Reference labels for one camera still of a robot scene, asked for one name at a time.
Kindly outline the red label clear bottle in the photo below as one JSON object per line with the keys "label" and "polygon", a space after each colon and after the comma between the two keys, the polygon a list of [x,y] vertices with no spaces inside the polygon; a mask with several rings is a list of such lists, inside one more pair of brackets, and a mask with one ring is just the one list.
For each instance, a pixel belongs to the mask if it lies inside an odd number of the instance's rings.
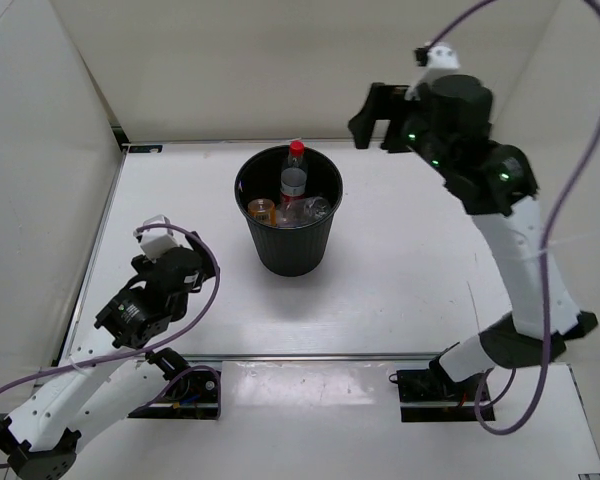
{"label": "red label clear bottle", "polygon": [[289,203],[304,197],[308,179],[308,164],[304,158],[305,145],[299,140],[289,145],[280,174],[280,199]]}

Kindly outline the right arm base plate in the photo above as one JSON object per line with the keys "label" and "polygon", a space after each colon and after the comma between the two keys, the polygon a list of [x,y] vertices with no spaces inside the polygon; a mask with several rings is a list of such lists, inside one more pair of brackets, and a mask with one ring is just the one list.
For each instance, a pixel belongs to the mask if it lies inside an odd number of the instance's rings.
{"label": "right arm base plate", "polygon": [[480,375],[448,388],[428,370],[397,370],[388,381],[398,389],[402,423],[476,422],[474,405],[480,406],[485,421],[494,421],[494,408],[487,387],[476,396]]}

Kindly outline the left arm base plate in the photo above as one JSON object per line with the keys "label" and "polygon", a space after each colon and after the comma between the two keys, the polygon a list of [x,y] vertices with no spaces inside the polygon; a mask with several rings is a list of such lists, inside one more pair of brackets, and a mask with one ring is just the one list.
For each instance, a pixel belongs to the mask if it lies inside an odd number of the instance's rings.
{"label": "left arm base plate", "polygon": [[192,372],[129,419],[215,421],[220,418],[222,363],[193,363]]}

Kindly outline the tall clear crushed bottle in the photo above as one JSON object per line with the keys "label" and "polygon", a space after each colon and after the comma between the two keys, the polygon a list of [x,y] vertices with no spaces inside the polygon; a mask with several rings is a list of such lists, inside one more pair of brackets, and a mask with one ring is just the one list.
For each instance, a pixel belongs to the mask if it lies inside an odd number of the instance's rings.
{"label": "tall clear crushed bottle", "polygon": [[302,198],[280,204],[276,209],[276,226],[299,228],[316,223],[331,211],[329,202],[320,196]]}

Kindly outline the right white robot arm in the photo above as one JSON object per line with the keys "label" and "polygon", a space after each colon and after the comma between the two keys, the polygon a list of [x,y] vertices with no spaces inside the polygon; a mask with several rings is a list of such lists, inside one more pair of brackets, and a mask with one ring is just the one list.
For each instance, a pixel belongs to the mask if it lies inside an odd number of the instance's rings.
{"label": "right white robot arm", "polygon": [[588,335],[596,316],[568,293],[548,251],[539,187],[526,155],[491,139],[493,95],[477,78],[452,74],[416,87],[374,83],[348,128],[358,149],[379,120],[389,123],[388,153],[411,151],[444,180],[490,248],[511,304],[500,320],[429,364],[429,387],[450,400],[466,381],[493,367],[547,368],[571,340]]}

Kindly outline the orange juice bottle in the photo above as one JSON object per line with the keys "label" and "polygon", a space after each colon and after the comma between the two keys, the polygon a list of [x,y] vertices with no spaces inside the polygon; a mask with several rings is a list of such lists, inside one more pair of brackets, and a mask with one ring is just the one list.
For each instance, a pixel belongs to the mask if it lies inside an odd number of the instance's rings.
{"label": "orange juice bottle", "polygon": [[265,198],[258,198],[250,201],[247,205],[249,215],[259,223],[275,226],[276,225],[276,204]]}

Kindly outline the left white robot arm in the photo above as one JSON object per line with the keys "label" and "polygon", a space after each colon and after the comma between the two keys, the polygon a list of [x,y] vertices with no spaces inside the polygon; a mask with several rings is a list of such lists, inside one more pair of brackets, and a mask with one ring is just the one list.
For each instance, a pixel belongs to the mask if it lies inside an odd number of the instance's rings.
{"label": "left white robot arm", "polygon": [[44,384],[22,405],[0,414],[4,468],[20,479],[59,479],[101,432],[165,398],[179,402],[197,368],[160,340],[183,319],[188,298],[218,281],[217,260],[200,237],[154,223],[134,235],[141,254],[134,276],[97,314],[93,329],[67,362],[40,373]]}

